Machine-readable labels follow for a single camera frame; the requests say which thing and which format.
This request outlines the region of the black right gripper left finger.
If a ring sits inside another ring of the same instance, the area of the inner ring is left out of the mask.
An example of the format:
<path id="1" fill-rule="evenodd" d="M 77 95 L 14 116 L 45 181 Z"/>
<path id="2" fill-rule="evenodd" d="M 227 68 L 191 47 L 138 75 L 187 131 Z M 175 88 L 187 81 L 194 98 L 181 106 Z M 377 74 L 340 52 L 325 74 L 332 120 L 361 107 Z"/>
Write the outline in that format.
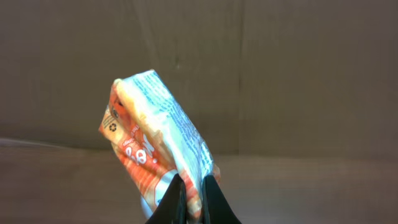
<path id="1" fill-rule="evenodd" d="M 185 183 L 176 174 L 163 199 L 146 224 L 186 224 L 187 223 L 187 196 Z"/>

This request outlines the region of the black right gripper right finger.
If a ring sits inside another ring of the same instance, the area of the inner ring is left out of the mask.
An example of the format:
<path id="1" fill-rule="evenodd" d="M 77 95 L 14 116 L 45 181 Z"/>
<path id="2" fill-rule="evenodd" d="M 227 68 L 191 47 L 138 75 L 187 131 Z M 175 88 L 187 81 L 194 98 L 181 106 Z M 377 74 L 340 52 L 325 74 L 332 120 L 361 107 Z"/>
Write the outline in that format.
<path id="1" fill-rule="evenodd" d="M 241 224 L 213 175 L 204 178 L 202 190 L 204 224 Z"/>

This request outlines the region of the small orange box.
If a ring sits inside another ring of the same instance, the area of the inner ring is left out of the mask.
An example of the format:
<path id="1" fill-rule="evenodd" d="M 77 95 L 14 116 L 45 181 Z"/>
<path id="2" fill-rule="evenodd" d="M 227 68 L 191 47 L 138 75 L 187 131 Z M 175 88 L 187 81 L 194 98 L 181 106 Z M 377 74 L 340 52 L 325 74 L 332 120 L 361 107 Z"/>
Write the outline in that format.
<path id="1" fill-rule="evenodd" d="M 99 127 L 136 184 L 145 208 L 155 211 L 174 175 L 185 184 L 189 221 L 203 215 L 205 176 L 220 169 L 200 133 L 155 70 L 116 79 Z"/>

